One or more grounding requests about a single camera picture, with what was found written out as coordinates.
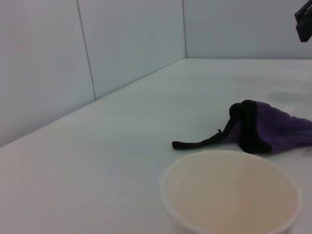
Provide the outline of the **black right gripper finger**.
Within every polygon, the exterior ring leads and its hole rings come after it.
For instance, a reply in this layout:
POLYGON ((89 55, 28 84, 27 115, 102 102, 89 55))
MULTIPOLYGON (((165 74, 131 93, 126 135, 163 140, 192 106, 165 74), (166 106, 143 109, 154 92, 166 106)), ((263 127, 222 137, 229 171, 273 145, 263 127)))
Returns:
POLYGON ((308 0, 294 16, 300 41, 308 42, 312 37, 312 0, 308 0))

